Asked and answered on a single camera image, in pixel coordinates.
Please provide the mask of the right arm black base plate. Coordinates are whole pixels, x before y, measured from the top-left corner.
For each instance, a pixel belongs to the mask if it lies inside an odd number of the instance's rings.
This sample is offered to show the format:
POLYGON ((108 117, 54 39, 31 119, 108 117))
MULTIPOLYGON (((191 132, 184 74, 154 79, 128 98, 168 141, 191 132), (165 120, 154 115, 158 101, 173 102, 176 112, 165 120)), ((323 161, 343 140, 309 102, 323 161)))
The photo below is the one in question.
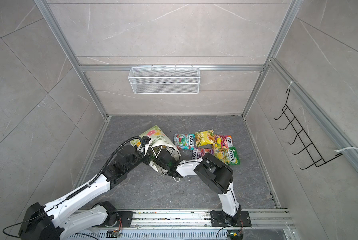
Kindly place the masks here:
POLYGON ((213 227, 251 227, 251 217, 248 211, 238 211, 234 217, 223 211, 211 211, 211 223, 213 227))

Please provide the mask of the purple snack packet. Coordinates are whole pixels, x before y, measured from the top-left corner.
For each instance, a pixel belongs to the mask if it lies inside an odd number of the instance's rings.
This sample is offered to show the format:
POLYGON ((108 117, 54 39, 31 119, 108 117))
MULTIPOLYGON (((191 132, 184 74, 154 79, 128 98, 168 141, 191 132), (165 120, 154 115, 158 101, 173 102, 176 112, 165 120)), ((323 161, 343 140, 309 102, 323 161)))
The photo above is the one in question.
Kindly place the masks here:
POLYGON ((213 149, 201 149, 201 148, 195 148, 193 149, 193 153, 192 153, 192 159, 193 160, 197 160, 202 158, 205 154, 214 154, 214 150, 213 149))

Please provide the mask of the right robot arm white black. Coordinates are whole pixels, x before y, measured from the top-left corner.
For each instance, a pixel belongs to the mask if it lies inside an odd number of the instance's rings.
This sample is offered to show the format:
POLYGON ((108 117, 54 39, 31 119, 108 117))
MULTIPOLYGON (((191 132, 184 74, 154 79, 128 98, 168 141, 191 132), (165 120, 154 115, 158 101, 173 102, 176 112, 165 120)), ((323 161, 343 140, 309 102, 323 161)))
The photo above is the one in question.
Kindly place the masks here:
POLYGON ((218 194, 222 204, 221 222, 229 226, 238 223, 242 208, 233 185, 233 170, 210 153, 196 160, 176 160, 167 150, 162 150, 153 160, 157 172, 173 178, 198 176, 218 194))

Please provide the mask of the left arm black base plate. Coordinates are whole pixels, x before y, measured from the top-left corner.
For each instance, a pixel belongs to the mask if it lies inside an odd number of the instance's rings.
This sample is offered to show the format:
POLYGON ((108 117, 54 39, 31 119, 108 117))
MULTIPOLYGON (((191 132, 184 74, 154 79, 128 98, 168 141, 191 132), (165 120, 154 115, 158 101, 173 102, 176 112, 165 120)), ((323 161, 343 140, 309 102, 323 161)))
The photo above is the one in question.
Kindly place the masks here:
POLYGON ((134 212, 132 211, 120 211, 116 214, 110 214, 104 221, 104 223, 97 225, 100 228, 129 228, 133 219, 134 212))

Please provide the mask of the floral paper gift bag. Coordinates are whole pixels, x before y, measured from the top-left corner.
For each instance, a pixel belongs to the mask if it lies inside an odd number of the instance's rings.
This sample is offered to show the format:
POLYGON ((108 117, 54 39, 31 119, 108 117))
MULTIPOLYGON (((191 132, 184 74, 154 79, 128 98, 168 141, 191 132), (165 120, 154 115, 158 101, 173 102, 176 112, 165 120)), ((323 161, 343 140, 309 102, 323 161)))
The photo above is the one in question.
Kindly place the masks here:
POLYGON ((167 135, 157 125, 142 133, 140 138, 143 136, 148 136, 151 138, 149 150, 152 150, 155 154, 155 157, 148 166, 159 174, 173 177, 176 179, 176 181, 181 178, 182 176, 177 172, 177 166, 179 165, 181 154, 175 144, 169 139, 169 137, 167 137, 167 135), (162 149, 167 149, 176 159, 176 164, 170 171, 163 169, 156 163, 158 158, 157 155, 162 149))

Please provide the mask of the orange pink Fox's candy packet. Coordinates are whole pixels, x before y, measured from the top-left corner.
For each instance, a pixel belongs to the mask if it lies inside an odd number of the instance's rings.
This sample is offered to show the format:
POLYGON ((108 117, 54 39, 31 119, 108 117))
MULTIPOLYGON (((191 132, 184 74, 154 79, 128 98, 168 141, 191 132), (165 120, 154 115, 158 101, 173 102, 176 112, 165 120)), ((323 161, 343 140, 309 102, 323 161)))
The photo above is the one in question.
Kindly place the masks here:
POLYGON ((233 139, 230 135, 215 135, 213 149, 229 149, 233 147, 233 139))

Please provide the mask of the teal Fox's candy packet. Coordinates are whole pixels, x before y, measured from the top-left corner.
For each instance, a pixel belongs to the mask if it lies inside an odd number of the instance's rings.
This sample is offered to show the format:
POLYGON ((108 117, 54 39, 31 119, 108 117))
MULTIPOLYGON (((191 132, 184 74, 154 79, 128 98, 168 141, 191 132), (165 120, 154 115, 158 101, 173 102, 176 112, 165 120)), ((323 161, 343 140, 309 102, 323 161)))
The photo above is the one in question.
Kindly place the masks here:
POLYGON ((174 135, 174 144, 179 150, 193 150, 195 148, 194 134, 174 135))

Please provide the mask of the yellow green snack packet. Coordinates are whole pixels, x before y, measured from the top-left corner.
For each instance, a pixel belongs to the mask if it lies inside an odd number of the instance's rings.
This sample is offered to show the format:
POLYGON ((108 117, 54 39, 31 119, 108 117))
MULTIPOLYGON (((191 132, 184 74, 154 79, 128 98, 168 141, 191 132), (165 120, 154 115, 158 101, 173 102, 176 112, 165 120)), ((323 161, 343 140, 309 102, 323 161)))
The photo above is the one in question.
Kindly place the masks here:
POLYGON ((202 132, 195 132, 196 147, 215 144, 214 130, 207 130, 202 132))

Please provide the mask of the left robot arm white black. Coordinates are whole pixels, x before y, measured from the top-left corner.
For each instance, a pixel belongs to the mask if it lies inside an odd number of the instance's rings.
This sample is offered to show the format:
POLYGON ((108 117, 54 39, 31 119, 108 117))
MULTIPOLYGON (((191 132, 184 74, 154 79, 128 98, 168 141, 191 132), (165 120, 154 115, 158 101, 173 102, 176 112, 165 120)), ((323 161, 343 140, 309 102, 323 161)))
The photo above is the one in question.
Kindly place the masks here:
POLYGON ((127 177, 130 170, 141 162, 150 162, 151 147, 125 146, 111 154, 111 165, 70 193, 44 205, 35 203, 25 214, 19 230, 22 240, 63 240, 90 227, 122 227, 117 209, 108 201, 95 204, 91 209, 79 209, 92 199, 108 192, 127 177))

